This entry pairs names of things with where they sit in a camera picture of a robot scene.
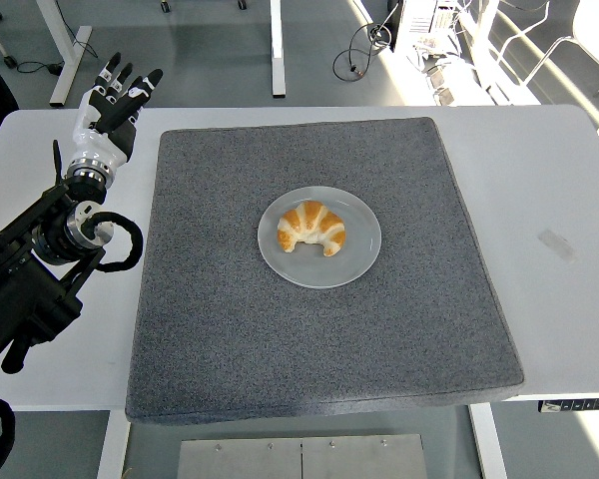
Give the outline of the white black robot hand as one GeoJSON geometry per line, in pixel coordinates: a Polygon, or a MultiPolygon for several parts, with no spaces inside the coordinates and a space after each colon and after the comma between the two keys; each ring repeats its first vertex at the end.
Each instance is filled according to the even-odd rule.
{"type": "Polygon", "coordinates": [[[83,95],[73,131],[74,158],[94,160],[111,170],[130,160],[136,122],[163,77],[163,71],[155,69],[126,85],[133,65],[118,70],[120,61],[121,55],[114,54],[83,95]]]}

